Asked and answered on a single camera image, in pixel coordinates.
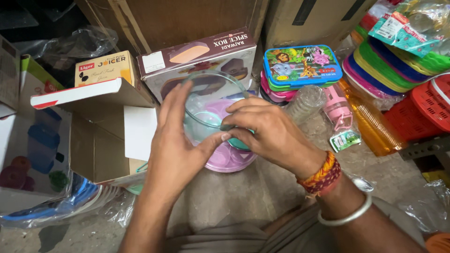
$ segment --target pink water bottle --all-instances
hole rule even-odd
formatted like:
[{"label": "pink water bottle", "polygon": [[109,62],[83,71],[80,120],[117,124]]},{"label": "pink water bottle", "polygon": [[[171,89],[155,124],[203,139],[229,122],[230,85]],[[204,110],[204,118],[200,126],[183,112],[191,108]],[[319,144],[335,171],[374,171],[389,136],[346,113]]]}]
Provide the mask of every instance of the pink water bottle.
[{"label": "pink water bottle", "polygon": [[324,105],[324,112],[334,126],[334,131],[349,129],[353,123],[353,114],[350,105],[339,87],[334,84],[323,88],[327,102]]}]

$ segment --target cartoon giraffe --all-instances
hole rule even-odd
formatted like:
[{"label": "cartoon giraffe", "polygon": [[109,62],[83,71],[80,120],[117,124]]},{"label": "cartoon giraffe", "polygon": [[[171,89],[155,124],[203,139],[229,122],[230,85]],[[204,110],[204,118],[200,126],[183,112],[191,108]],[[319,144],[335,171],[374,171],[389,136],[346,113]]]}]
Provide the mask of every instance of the cartoon giraffe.
[{"label": "cartoon giraffe", "polygon": [[303,56],[305,54],[306,48],[303,49],[303,52],[301,53],[301,62],[303,62],[303,73],[300,74],[300,77],[308,77],[313,78],[314,76],[318,76],[318,74],[315,72],[315,68],[312,68],[311,66],[308,66],[308,63],[306,62],[306,58]]}]

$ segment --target orange plastic bottle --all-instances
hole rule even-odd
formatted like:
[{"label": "orange plastic bottle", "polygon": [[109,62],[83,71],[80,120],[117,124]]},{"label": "orange plastic bottle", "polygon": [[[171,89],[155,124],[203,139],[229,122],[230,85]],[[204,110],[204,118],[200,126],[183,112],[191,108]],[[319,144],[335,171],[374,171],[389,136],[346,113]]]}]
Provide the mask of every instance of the orange plastic bottle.
[{"label": "orange plastic bottle", "polygon": [[376,156],[393,154],[408,146],[392,124],[370,102],[362,98],[357,90],[350,87],[344,79],[339,87],[355,112],[361,136]]}]

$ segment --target grey pants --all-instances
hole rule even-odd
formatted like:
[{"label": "grey pants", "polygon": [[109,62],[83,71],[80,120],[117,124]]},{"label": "grey pants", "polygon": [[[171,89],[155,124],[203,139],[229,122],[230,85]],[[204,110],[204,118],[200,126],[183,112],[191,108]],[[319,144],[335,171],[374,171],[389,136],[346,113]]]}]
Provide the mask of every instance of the grey pants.
[{"label": "grey pants", "polygon": [[[384,200],[373,198],[373,203],[403,231],[421,246],[423,237],[406,213]],[[314,205],[293,218],[271,237],[247,223],[205,229],[195,235],[169,239],[164,252],[219,253],[219,252],[281,252],[334,253],[338,252],[328,227],[317,220],[319,207]]]}]

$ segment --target forearm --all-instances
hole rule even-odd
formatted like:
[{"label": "forearm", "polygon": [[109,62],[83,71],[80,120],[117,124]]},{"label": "forearm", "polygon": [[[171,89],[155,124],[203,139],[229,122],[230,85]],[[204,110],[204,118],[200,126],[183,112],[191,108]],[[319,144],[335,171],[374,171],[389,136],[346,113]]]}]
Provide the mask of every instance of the forearm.
[{"label": "forearm", "polygon": [[[339,220],[359,209],[365,202],[365,195],[343,176],[331,192],[317,199],[325,220]],[[331,230],[341,252],[426,252],[375,205],[359,218],[331,227]]]},{"label": "forearm", "polygon": [[119,253],[162,252],[173,201],[144,190],[135,205]]}]

